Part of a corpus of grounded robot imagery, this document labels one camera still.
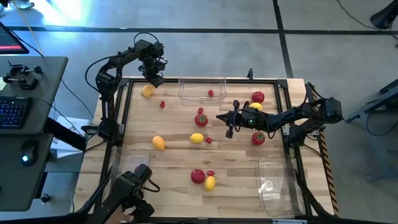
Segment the concrete floor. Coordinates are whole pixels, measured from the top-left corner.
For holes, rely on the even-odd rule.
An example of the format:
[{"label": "concrete floor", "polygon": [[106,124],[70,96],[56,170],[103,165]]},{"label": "concrete floor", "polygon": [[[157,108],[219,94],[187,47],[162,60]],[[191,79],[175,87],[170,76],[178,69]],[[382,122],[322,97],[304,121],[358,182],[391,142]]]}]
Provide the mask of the concrete floor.
[{"label": "concrete floor", "polygon": [[[208,28],[276,29],[272,0],[120,0],[33,1],[36,7],[24,14],[31,26],[82,26],[110,28]],[[349,12],[365,24],[390,0],[341,0]],[[290,30],[369,30],[350,19],[335,0],[279,0],[282,21]],[[25,26],[16,11],[4,11],[1,22]],[[29,32],[17,32],[35,46]],[[87,88],[84,71],[94,60],[113,55],[132,45],[135,33],[35,32],[45,55],[69,58],[65,83],[94,112],[98,94]],[[286,71],[278,34],[183,34],[157,33],[166,46],[169,65],[165,76],[244,77],[250,67],[255,77],[285,78]],[[386,35],[286,35],[294,78],[312,82],[323,96],[342,102],[345,116],[376,97],[377,91],[397,78],[397,43]],[[124,74],[138,75],[138,63]],[[90,80],[100,65],[93,67]],[[86,109],[63,85],[57,93],[57,109],[65,116],[90,118]],[[387,124],[397,118],[375,118]],[[380,132],[386,126],[378,127]],[[358,122],[326,128],[340,214],[345,218],[398,223],[397,179],[368,182],[377,174],[377,162],[364,128]],[[395,136],[392,132],[387,138]],[[395,144],[388,141],[387,147]],[[35,201],[27,212],[0,213],[0,220],[61,215],[69,212],[70,196],[79,166],[52,164],[45,191],[55,200]]]}]

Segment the wooden table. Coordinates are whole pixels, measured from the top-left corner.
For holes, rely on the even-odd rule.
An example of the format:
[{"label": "wooden table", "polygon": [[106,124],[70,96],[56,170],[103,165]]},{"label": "wooden table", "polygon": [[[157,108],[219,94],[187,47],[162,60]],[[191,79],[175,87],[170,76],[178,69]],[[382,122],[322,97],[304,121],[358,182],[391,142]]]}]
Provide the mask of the wooden table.
[{"label": "wooden table", "polygon": [[[305,86],[302,79],[288,79],[292,106],[302,103]],[[204,106],[204,113],[209,118],[205,128],[195,126],[193,118],[197,114],[197,106],[183,106],[178,97],[178,83],[164,83],[148,99],[141,96],[144,83],[135,83],[132,89],[128,123],[124,137],[124,155],[134,154],[134,150],[147,149],[151,154],[150,168],[152,180],[161,188],[159,193],[146,193],[146,200],[155,208],[153,217],[220,217],[220,218],[270,218],[259,203],[256,183],[255,166],[261,156],[283,156],[284,150],[280,131],[274,139],[266,139],[261,146],[251,144],[250,129],[242,128],[234,133],[232,139],[225,137],[227,126],[215,118],[233,109],[233,100],[241,104],[250,100],[255,91],[262,91],[266,99],[263,111],[277,113],[274,88],[261,84],[227,84],[227,96],[221,106]],[[164,100],[166,107],[161,109]],[[100,122],[101,102],[97,104],[95,122]],[[202,133],[211,137],[213,142],[207,144],[191,143],[192,133]],[[151,143],[156,135],[162,136],[166,142],[166,150],[156,151]],[[90,140],[88,147],[101,141],[99,137]],[[306,140],[306,144],[319,150],[316,141]],[[337,204],[331,200],[333,179],[326,155],[325,172],[322,159],[312,150],[301,147],[301,155],[308,188],[326,211],[337,213]],[[105,145],[88,151],[83,160],[74,202],[79,209],[97,187],[104,158]],[[193,169],[214,170],[216,172],[216,188],[207,192],[203,185],[194,184],[190,180]]]}]

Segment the lemon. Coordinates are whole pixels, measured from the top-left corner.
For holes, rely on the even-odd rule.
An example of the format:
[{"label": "lemon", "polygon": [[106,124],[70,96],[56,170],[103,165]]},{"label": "lemon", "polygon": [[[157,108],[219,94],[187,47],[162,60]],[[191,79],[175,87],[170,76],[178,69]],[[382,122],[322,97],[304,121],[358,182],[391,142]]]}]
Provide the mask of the lemon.
[{"label": "lemon", "polygon": [[205,180],[205,190],[211,191],[216,187],[216,179],[213,176],[208,176]]},{"label": "lemon", "polygon": [[160,136],[155,136],[152,139],[152,144],[154,145],[155,149],[157,149],[157,150],[164,150],[166,147],[166,143],[164,142],[164,139]]},{"label": "lemon", "polygon": [[262,106],[259,103],[252,103],[249,107],[257,108],[258,110],[262,110]]},{"label": "lemon", "polygon": [[201,142],[203,141],[204,137],[203,137],[202,134],[195,133],[195,134],[192,134],[192,135],[189,137],[189,139],[190,139],[191,142],[193,142],[193,143],[201,143]]},{"label": "lemon", "polygon": [[150,97],[155,91],[155,87],[153,85],[146,85],[141,90],[141,95],[145,98]]}]

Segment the transparent plastic bin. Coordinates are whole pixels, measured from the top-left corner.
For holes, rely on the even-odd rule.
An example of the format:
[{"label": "transparent plastic bin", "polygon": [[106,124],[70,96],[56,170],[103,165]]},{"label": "transparent plastic bin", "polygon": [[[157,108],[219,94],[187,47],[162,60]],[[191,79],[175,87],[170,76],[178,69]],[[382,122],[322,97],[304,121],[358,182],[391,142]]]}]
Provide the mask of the transparent plastic bin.
[{"label": "transparent plastic bin", "polygon": [[[213,90],[213,96],[209,96],[209,90]],[[226,97],[226,79],[180,77],[178,96],[184,106],[222,105]]]},{"label": "transparent plastic bin", "polygon": [[303,196],[297,185],[290,156],[260,157],[256,166],[260,204],[272,217],[304,214]]},{"label": "transparent plastic bin", "polygon": [[126,147],[119,147],[113,149],[111,153],[111,161],[109,167],[112,167],[109,182],[105,187],[103,193],[103,200],[106,199],[110,193],[110,186],[115,180],[127,171],[134,172],[137,166],[145,164],[150,167],[150,152],[147,149],[128,149]]}]

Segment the toy fruit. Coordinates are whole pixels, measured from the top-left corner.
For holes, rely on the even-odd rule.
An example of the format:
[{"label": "toy fruit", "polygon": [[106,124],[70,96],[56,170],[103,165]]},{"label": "toy fruit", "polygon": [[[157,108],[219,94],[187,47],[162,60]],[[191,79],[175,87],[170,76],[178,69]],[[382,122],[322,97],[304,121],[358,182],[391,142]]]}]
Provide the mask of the toy fruit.
[{"label": "toy fruit", "polygon": [[198,114],[195,116],[195,123],[197,124],[197,126],[204,127],[206,126],[207,122],[209,122],[209,120],[207,119],[206,115]]},{"label": "toy fruit", "polygon": [[202,134],[199,134],[199,133],[195,133],[195,134],[192,134],[190,137],[189,137],[189,139],[191,140],[191,142],[193,142],[193,143],[201,143],[201,142],[203,142],[203,135]]},{"label": "toy fruit", "polygon": [[211,144],[212,141],[213,141],[212,138],[209,138],[209,137],[207,137],[207,138],[205,139],[205,142],[207,142],[208,144]]},{"label": "toy fruit", "polygon": [[262,106],[259,103],[252,103],[249,107],[257,108],[258,110],[262,110]]},{"label": "toy fruit", "polygon": [[253,101],[253,103],[262,103],[264,101],[264,94],[260,91],[254,92],[253,95],[251,95],[251,101]]},{"label": "toy fruit", "polygon": [[145,85],[142,90],[141,90],[141,95],[145,98],[150,97],[155,90],[155,87],[153,85]]},{"label": "toy fruit", "polygon": [[152,144],[155,146],[155,149],[157,149],[157,150],[164,150],[166,147],[166,143],[164,142],[164,139],[160,136],[155,136],[152,139]]},{"label": "toy fruit", "polygon": [[207,191],[214,190],[216,187],[216,179],[213,176],[208,176],[205,180],[205,189]]},{"label": "toy fruit", "polygon": [[194,182],[195,184],[201,184],[205,181],[205,173],[203,170],[201,169],[194,169],[191,172],[191,180],[192,182]]},{"label": "toy fruit", "polygon": [[207,171],[207,175],[208,175],[208,176],[214,176],[214,171],[213,171],[213,170]]},{"label": "toy fruit", "polygon": [[266,136],[262,132],[258,131],[251,136],[251,141],[255,145],[261,145],[266,141]]}]

